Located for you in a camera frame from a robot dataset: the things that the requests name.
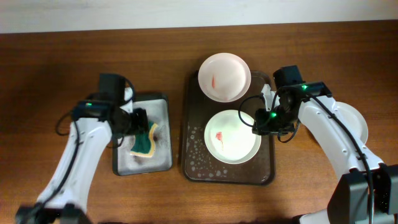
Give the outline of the cream plate with red stain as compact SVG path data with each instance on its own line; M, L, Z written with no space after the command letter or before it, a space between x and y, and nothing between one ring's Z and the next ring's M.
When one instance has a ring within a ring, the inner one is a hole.
M221 111L207 122L203 137L214 158L226 164L242 164L257 154L261 137L244 122L253 123L254 119L236 110Z

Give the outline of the green and yellow sponge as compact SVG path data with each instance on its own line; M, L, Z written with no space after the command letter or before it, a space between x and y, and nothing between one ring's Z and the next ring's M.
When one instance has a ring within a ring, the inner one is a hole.
M147 133L135 135L134 145L130 150L130 154L138 157L152 157L156 149L154 134L157 128L158 124L150 121Z

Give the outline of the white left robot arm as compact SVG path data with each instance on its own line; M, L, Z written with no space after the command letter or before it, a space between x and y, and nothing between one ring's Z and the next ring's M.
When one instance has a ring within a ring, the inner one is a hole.
M61 160L32 207L21 206L16 223L89 223L88 193L100 157L113 137L148 131L146 111L125 111L112 101L83 100L70 113L70 134Z

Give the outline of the grey-white plate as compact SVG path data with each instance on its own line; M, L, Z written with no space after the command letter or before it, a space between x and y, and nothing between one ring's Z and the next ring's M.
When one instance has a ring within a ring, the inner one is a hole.
M362 114L356 108L343 102L337 101L336 107L357 137L366 144L369 134L368 125Z

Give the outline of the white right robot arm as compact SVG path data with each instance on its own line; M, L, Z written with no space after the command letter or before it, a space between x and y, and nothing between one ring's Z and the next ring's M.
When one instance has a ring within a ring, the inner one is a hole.
M295 223L397 223L397 166L387 165L355 135L324 83L264 85L264 107L255 113L257 135L295 134L304 125L338 178L325 209L298 215Z

